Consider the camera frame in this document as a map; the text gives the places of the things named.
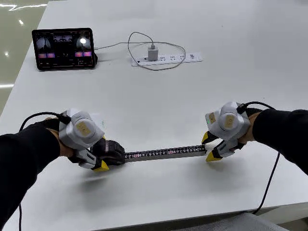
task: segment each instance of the tablet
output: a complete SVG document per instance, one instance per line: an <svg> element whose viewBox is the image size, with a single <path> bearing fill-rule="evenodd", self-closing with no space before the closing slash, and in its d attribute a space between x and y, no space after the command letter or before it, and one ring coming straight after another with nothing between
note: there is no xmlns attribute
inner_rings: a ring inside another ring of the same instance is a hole
<svg viewBox="0 0 308 231"><path fill-rule="evenodd" d="M90 28L33 30L39 70L94 68L93 33Z"/></svg>

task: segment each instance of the white cable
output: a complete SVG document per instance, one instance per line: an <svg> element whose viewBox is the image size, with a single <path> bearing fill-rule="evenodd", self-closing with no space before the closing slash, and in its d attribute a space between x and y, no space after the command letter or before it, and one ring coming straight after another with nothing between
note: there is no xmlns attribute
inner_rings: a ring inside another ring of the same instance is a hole
<svg viewBox="0 0 308 231"><path fill-rule="evenodd" d="M140 34L140 35L146 36L146 37L148 37L148 38L151 40L151 42L130 42L130 38L131 38L131 36L132 36L133 34ZM180 48L180 49L182 49L183 52L184 52L184 57L183 57L183 59L181 60L181 62L179 62L179 63L176 64L175 66L171 66L171 67L166 67L166 68L161 68L161 69L152 69L152 68L149 68L149 67L146 67L146 66L142 66L142 65L140 65L140 64L136 61L136 59L134 58L134 56L133 56L132 53L130 52L129 45L130 45L130 44L140 44L140 45L143 45L143 44L147 44L147 43L151 43L151 44L153 44L153 45L154 45L154 43L167 44L167 45L170 45L170 46L173 46L173 47ZM183 47L181 47L181 46L179 46L179 45L176 45L176 44L173 44L173 43L169 43L169 42L156 42L156 41L153 41L153 39L151 39L151 37L149 37L148 35L146 35L146 34L144 34L144 33L137 32L137 31L134 31L134 32L132 32L132 33L130 34L130 36L129 36L127 42L118 42L118 43L113 44L113 45L110 45L110 46L96 48L95 50L104 49L104 48L109 48L109 47L114 47L114 46L117 46L117 45L119 45L119 44L127 44L127 49L128 49L128 51L129 51L129 54L130 54L131 58L135 61L135 63L137 64L137 66L142 67L142 68L147 69L147 70L151 70L151 71L162 71L162 70L169 70L169 69L176 68L176 67L178 67L179 65L181 65L181 64L184 62L185 58L186 58L186 50L185 50Z"/></svg>

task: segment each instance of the gloved hand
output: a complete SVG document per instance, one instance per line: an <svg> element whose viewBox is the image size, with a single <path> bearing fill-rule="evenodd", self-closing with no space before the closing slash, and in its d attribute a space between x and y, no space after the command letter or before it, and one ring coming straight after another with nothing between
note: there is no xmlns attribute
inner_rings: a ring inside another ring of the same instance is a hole
<svg viewBox="0 0 308 231"><path fill-rule="evenodd" d="M252 134L252 128L253 128L254 121L255 121L256 117L262 112L262 110L257 109L257 108L246 108L245 112L247 113L248 119L250 121L250 126L249 126L247 132L242 137L240 137L237 141L225 143L227 145L227 147L223 147L223 148L228 148L230 152L234 152L236 149L242 149L248 141L254 140L253 134ZM202 144L212 142L212 141L214 141L218 138L219 137L217 137L217 136L213 135L212 133L210 133L209 131L207 131L203 136ZM225 141L222 141L221 143L219 143L210 152L206 161L216 161L216 160L220 160L222 158L218 154L218 147L222 148L221 145L223 144L223 142L225 142Z"/></svg>

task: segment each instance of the wrist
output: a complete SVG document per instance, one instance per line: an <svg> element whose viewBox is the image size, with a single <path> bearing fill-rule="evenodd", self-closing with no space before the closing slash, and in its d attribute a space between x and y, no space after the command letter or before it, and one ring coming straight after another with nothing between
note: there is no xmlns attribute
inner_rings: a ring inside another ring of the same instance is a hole
<svg viewBox="0 0 308 231"><path fill-rule="evenodd" d="M59 146L60 146L60 156L66 156L66 157L72 157L74 154L74 150L65 146L59 139L59 132L55 131L53 129L50 128L46 128L48 131L50 131L55 138L57 139Z"/></svg>
<svg viewBox="0 0 308 231"><path fill-rule="evenodd" d="M249 119L249 122L250 122L250 126L249 126L248 131L246 132L246 134L238 139L239 143L247 143L248 141L254 141L255 140L252 131L253 131L255 120L256 120L256 118L258 117L258 115L260 113L261 112L254 113L251 116L249 116L248 119Z"/></svg>

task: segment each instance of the black cable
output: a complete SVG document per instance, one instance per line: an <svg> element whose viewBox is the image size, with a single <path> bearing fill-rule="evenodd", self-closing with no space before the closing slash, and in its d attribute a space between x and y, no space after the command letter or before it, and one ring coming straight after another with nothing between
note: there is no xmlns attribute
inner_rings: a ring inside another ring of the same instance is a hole
<svg viewBox="0 0 308 231"><path fill-rule="evenodd" d="M273 108L272 106L269 106L266 103L262 103L262 102L258 102L258 101L252 101L252 102L249 102L249 103L244 103L245 107L247 107L247 106L249 106L251 104L260 104L262 106L268 107L269 109L274 109L275 110L275 108Z"/></svg>
<svg viewBox="0 0 308 231"><path fill-rule="evenodd" d="M266 103L262 103L262 102L258 102L258 101L252 101L252 102L248 102L248 103L243 103L243 104L239 105L236 110L237 110L238 113L242 114L246 110L247 106L249 106L251 104L259 104L259 105L268 107L269 109L274 109L275 110L275 108L273 108L272 106L269 106ZM269 187L270 187L271 179L273 178L274 172L276 170L276 167L277 167L277 164L278 164L278 161L279 161L279 157L280 157L280 152L278 152L278 154L277 154L277 158L276 158L274 167L273 167L273 169L271 171L271 174L269 176L269 181L268 181L268 184L266 185L266 189L264 191L264 195L263 195L262 201L261 201L259 207L255 211L253 211L252 214L256 214L262 208L262 206L264 204L266 195L268 194L268 190L269 190Z"/></svg>
<svg viewBox="0 0 308 231"><path fill-rule="evenodd" d="M56 116L59 118L59 120L65 124L68 124L69 121L70 121L70 117L69 116L66 116L66 115L63 115L63 114L59 114L59 113L55 113L55 112L40 112L40 113L35 113L31 116L29 116L28 118L26 118L23 123L21 124L20 126L20 129L19 131L22 131L24 129L24 126L26 124L26 122L28 122L29 119L32 119L33 117L36 117L36 116L41 116L41 115L52 115L52 116ZM22 216L23 216L23 212L22 212L22 208L21 208L21 203L19 204L19 231L21 231L21 219L22 219Z"/></svg>
<svg viewBox="0 0 308 231"><path fill-rule="evenodd" d="M263 204L264 204L265 197L266 197L266 195L268 194L268 190L269 190L269 187L270 187L271 179L273 178L274 172L275 172L275 170L276 170L276 166L277 166L278 161L279 161L279 157L280 157L280 152L278 152L278 154L277 154L277 158L276 158L276 161L275 161L273 170L271 171L271 174L270 174L270 177L269 177L269 181L268 181L268 184L267 184L267 186L266 186L266 190L265 190L265 192L264 192L264 195L263 195L261 204L259 205L259 207L258 207L255 211L252 212L252 214L256 214L256 213L262 208L262 206L263 206Z"/></svg>

